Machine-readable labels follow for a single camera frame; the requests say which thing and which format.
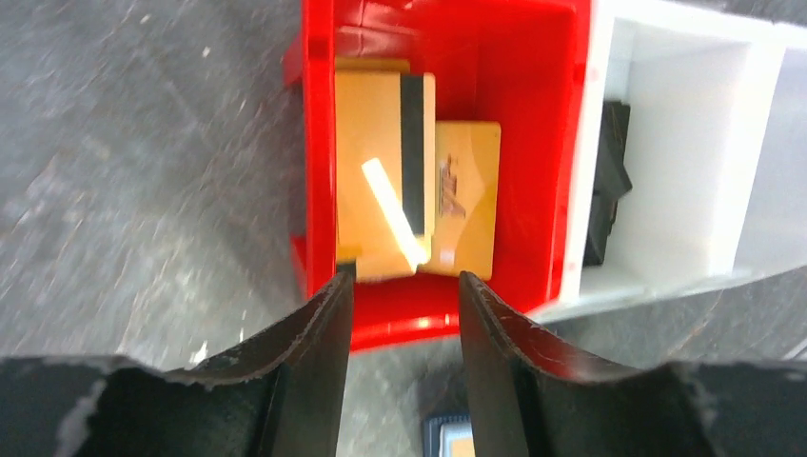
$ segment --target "black object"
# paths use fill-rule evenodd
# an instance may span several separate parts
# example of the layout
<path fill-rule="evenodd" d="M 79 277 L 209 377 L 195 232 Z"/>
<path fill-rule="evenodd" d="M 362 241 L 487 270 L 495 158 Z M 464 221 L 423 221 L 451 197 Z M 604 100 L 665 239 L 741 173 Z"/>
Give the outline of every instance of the black object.
<path fill-rule="evenodd" d="M 807 365 L 675 362 L 642 371 L 575 348 L 460 277 L 479 456 L 807 454 Z"/>
<path fill-rule="evenodd" d="M 339 275 L 192 370 L 125 357 L 0 362 L 0 455 L 332 456 L 352 328 Z"/>
<path fill-rule="evenodd" d="M 355 260 L 348 260 L 345 262 L 337 262 L 336 263 L 336 272 L 337 273 L 344 273 L 354 281 L 356 280 L 356 261 Z"/>
<path fill-rule="evenodd" d="M 608 235 L 617 216 L 617 203 L 633 188 L 624 166 L 629 119 L 630 107 L 627 105 L 605 102 L 602 106 L 594 193 L 583 256 L 585 267 L 604 262 Z"/>

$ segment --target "concrete floor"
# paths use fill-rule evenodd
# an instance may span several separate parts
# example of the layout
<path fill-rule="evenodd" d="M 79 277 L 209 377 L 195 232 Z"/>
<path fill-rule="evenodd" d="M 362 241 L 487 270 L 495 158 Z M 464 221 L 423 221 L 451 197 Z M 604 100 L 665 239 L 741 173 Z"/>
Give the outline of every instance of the concrete floor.
<path fill-rule="evenodd" d="M 698 2 L 807 24 L 797 0 Z M 0 353 L 219 352 L 300 305 L 287 236 L 305 218 L 300 93 L 280 59 L 297 0 L 0 0 Z M 799 270 L 560 323 L 647 367 L 796 356 Z M 339 455 L 420 455 L 464 409 L 455 339 L 351 358 Z"/>

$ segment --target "white plastic bin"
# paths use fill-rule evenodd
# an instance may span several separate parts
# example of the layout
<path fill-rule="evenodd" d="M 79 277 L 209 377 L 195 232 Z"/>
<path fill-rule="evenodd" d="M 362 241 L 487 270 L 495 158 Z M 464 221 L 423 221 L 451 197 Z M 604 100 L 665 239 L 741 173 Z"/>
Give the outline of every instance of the white plastic bin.
<path fill-rule="evenodd" d="M 600 0 L 593 11 L 561 296 L 535 317 L 807 264 L 807 33 L 660 0 Z M 631 107 L 634 188 L 605 262 L 583 268 L 603 100 Z"/>

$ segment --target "printed logo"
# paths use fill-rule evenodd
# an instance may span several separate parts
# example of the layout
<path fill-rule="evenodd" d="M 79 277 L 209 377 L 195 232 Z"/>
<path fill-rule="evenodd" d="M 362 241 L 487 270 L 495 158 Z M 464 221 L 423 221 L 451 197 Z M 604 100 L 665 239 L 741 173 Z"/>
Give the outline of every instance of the printed logo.
<path fill-rule="evenodd" d="M 465 208 L 457 201 L 457 175 L 451 174 L 451 156 L 440 164 L 440 215 L 465 218 Z"/>

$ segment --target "black tape strip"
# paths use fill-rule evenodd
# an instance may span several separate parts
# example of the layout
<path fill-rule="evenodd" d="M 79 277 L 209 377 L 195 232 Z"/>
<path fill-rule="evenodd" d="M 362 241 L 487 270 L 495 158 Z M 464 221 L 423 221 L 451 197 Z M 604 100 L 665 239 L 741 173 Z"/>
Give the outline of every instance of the black tape strip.
<path fill-rule="evenodd" d="M 356 261 L 353 262 L 341 262 L 336 264 L 336 272 L 337 273 L 346 273 L 353 279 L 356 279 Z"/>
<path fill-rule="evenodd" d="M 401 75 L 401 200 L 416 235 L 424 235 L 423 78 Z"/>

